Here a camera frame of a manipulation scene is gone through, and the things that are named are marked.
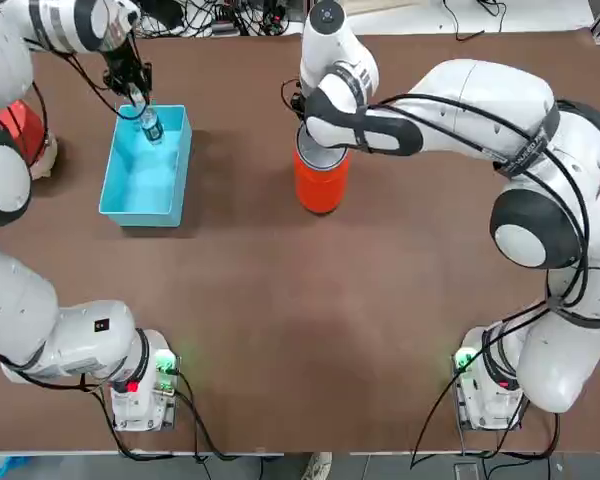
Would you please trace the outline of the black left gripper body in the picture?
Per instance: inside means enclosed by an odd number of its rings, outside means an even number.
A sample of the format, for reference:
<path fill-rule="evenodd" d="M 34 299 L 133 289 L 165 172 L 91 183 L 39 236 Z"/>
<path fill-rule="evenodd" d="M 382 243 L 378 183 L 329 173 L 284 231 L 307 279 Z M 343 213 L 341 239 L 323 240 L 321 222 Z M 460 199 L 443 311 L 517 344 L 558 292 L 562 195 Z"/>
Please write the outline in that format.
<path fill-rule="evenodd" d="M 132 35 L 128 35 L 118 48 L 104 51 L 102 56 L 107 66 L 104 84 L 115 94 L 126 97 L 129 83 L 152 89 L 152 64 L 141 60 Z"/>

